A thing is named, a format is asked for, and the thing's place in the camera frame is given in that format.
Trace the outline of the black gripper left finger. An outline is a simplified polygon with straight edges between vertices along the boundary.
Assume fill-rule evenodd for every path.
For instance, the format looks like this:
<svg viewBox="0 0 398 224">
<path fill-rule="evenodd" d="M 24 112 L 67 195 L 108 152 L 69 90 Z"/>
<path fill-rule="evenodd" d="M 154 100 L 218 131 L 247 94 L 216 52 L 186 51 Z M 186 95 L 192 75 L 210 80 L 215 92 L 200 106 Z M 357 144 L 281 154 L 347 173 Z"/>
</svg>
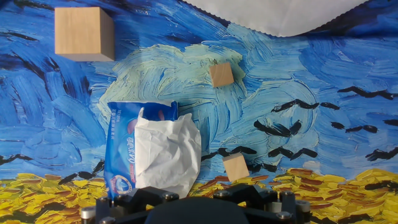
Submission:
<svg viewBox="0 0 398 224">
<path fill-rule="evenodd" d="M 81 224 L 144 223 L 149 215 L 148 205 L 153 207 L 179 199 L 174 192 L 145 187 L 115 197 L 100 197 L 94 206 L 80 210 Z"/>
</svg>

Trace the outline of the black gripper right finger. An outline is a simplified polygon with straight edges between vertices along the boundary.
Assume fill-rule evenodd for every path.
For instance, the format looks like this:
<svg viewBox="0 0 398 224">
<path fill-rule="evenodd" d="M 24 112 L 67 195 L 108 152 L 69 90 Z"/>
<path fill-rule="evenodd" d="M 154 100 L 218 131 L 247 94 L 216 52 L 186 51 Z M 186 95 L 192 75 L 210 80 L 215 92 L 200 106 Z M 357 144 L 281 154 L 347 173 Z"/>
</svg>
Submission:
<svg viewBox="0 0 398 224">
<path fill-rule="evenodd" d="M 236 207 L 248 223 L 310 224 L 310 202 L 298 200 L 293 192 L 261 189 L 238 184 L 218 190 L 213 198 Z"/>
</svg>

